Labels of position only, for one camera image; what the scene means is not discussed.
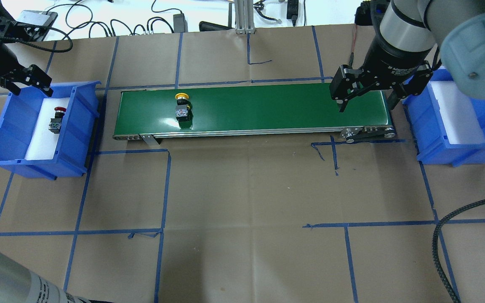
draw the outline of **blue storage box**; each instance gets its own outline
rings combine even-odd
[[[97,84],[100,81],[52,85],[53,99],[69,100],[59,137],[52,136],[55,150],[48,150],[48,159],[25,159],[46,96],[32,87],[22,88],[19,96],[8,94],[0,116],[0,167],[28,178],[55,180],[83,175],[93,124],[99,116]],[[38,123],[48,131],[50,119]]]
[[[424,164],[454,167],[485,163],[485,100],[461,94],[452,81],[448,71],[438,69],[422,94],[403,101],[418,143],[416,158]],[[456,91],[443,93],[445,87]],[[455,98],[466,102],[455,103]]]

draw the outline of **green conveyor belt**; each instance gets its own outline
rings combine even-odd
[[[175,94],[181,92],[190,96],[190,127],[181,128],[175,119]],[[114,138],[329,132],[391,125],[383,92],[357,97],[339,113],[328,83],[179,88],[123,92]]]

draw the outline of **light blue joint cap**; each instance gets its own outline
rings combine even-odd
[[[485,99],[485,13],[448,34],[441,46],[441,60],[464,94]]]

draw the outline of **brown floor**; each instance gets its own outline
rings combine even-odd
[[[315,27],[315,39],[312,29],[258,29],[250,61],[273,60],[261,65],[233,32],[77,40],[53,57],[11,46],[24,65],[49,64],[54,82],[102,81],[106,117],[83,177],[0,168],[0,251],[114,303],[450,301],[431,257],[434,211],[485,198],[485,165],[420,165],[400,107],[400,142],[320,146],[324,161],[310,145],[330,134],[167,139],[157,150],[111,139],[121,90],[328,81],[352,28]],[[361,29],[355,65],[370,41]],[[5,100],[0,89],[0,111]],[[473,220],[444,227],[445,255],[462,301],[485,302],[485,207],[458,219]]]

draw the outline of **blue plastic bin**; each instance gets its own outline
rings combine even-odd
[[[452,81],[445,69],[435,71],[430,85],[419,96],[410,96],[403,103],[407,106],[419,154],[416,157],[424,164],[485,163],[485,143],[451,144],[441,117],[439,104],[433,94],[433,81]],[[485,136],[485,100],[471,99],[480,128]]]
[[[68,98],[56,151],[52,159],[25,160],[25,154],[43,103],[36,88],[22,88],[19,96],[8,94],[0,116],[0,167],[27,178],[79,177],[87,171],[85,159],[93,123],[99,116],[95,87],[100,81],[52,85],[52,98]]]

